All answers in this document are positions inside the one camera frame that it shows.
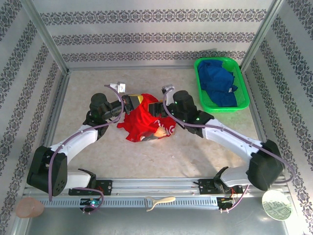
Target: striped wall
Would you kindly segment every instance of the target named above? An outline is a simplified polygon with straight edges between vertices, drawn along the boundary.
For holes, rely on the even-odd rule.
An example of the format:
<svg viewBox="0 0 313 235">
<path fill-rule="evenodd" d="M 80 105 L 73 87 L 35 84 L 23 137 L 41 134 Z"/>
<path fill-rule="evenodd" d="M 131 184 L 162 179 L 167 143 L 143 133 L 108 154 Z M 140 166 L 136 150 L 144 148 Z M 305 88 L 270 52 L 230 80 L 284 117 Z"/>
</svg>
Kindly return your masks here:
<svg viewBox="0 0 313 235">
<path fill-rule="evenodd" d="M 61 72 L 18 0 L 0 0 L 0 235 L 8 234 Z"/>
<path fill-rule="evenodd" d="M 313 234 L 313 0 L 287 0 L 245 75 L 263 131 L 296 178 L 289 184 L 299 229 Z"/>
<path fill-rule="evenodd" d="M 243 60 L 272 0 L 34 0 L 69 68 Z"/>
</svg>

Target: green plastic basket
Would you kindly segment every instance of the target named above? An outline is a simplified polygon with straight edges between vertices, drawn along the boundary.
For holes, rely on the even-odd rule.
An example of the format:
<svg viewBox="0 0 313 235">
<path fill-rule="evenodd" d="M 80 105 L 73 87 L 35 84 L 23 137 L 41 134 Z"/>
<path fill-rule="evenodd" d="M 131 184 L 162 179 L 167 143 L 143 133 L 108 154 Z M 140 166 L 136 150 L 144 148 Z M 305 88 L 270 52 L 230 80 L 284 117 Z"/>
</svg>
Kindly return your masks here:
<svg viewBox="0 0 313 235">
<path fill-rule="evenodd" d="M 199 81 L 199 74 L 198 74 L 198 65 L 202 60 L 221 60 L 223 61 L 222 67 L 229 72 L 234 73 L 234 85 L 238 87 L 238 89 L 234 92 L 236 100 L 237 100 L 237 107 L 219 107 L 216 103 L 210 99 L 206 91 L 201 90 L 200 81 Z M 200 103 L 203 107 L 203 110 L 208 113 L 231 113 L 237 110 L 245 109 L 249 106 L 250 99 L 248 92 L 246 90 L 246 85 L 243 79 L 243 76 L 240 72 L 238 63 L 231 58 L 227 57 L 206 57 L 201 58 L 195 61 L 194 64 L 196 76 L 197 76 L 197 84 L 199 89 L 199 96 L 200 96 Z"/>
</svg>

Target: red cloth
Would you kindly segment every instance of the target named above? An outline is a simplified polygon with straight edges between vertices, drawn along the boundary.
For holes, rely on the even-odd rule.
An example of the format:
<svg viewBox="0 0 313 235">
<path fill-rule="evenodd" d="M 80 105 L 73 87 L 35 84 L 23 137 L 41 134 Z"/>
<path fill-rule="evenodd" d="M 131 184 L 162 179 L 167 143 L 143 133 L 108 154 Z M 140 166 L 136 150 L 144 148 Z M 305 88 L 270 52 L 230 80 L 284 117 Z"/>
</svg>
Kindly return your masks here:
<svg viewBox="0 0 313 235">
<path fill-rule="evenodd" d="M 161 118 L 152 116 L 148 112 L 148 105 L 158 102 L 158 99 L 150 94 L 141 95 L 143 96 L 141 104 L 131 111 L 129 115 L 125 114 L 124 122 L 119 123 L 117 128 L 124 128 L 129 132 L 126 139 L 132 142 L 139 142 L 141 136 L 155 133 L 159 126 L 166 129 L 166 136 L 170 136 L 175 130 L 175 121 L 170 117 Z"/>
</svg>

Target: beige floor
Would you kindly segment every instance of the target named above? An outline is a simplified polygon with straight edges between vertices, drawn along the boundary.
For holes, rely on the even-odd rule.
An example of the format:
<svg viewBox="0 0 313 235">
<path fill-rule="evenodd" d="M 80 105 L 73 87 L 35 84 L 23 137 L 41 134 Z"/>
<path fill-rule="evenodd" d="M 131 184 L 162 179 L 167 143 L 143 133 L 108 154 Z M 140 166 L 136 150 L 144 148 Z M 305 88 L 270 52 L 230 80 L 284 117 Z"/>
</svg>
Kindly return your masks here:
<svg viewBox="0 0 313 235">
<path fill-rule="evenodd" d="M 177 91 L 187 90 L 201 109 L 193 70 L 74 71 L 53 143 L 62 141 L 81 126 L 93 94 L 104 93 L 109 102 L 115 101 L 114 93 L 103 85 L 118 81 L 126 83 L 127 94 L 150 93 L 158 99 L 162 98 L 161 87 L 173 84 Z M 249 108 L 214 116 L 228 127 L 257 138 Z M 84 168 L 98 177 L 205 177 L 214 176 L 224 166 L 244 164 L 219 144 L 179 126 L 174 136 L 161 140 L 133 143 L 125 140 L 127 135 L 124 129 L 110 126 L 104 137 L 70 162 L 69 169 Z"/>
</svg>

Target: robotic arm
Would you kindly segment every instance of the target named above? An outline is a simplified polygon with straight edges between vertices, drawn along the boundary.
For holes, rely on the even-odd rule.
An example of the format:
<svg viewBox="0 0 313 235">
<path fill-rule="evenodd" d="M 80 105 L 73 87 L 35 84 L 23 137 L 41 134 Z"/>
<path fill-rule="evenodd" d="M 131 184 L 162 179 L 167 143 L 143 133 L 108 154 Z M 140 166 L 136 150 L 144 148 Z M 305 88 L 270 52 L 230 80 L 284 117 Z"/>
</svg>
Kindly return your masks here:
<svg viewBox="0 0 313 235">
<path fill-rule="evenodd" d="M 229 148 L 246 162 L 245 166 L 224 167 L 217 173 L 214 177 L 214 185 L 219 192 L 223 193 L 235 185 L 247 184 L 253 184 L 260 190 L 267 190 L 281 174 L 284 169 L 282 163 L 258 148 L 265 148 L 269 152 L 280 156 L 274 142 L 268 140 L 266 143 L 262 143 L 232 131 L 212 115 L 197 110 L 192 96 L 187 91 L 175 93 L 174 87 L 171 85 L 163 87 L 162 91 L 166 94 L 167 109 L 164 109 L 161 102 L 150 104 L 149 112 L 153 116 L 158 117 L 161 115 L 165 117 L 170 115 L 183 129 Z M 108 126 L 95 129 L 91 127 L 105 124 L 108 119 L 118 116 L 121 112 L 129 114 L 141 103 L 142 96 L 124 95 L 122 101 L 124 103 L 123 111 L 120 101 L 109 103 L 104 94 L 93 95 L 86 120 L 75 132 L 81 134 L 77 134 L 65 144 L 65 141 L 62 141 L 51 147 L 40 146 L 35 151 L 27 183 L 48 192 L 50 160 L 61 145 L 62 148 L 57 152 L 52 166 L 52 195 L 57 196 L 68 188 L 95 188 L 95 174 L 83 169 L 68 172 L 67 165 L 86 146 L 98 141 L 108 128 Z"/>
</svg>

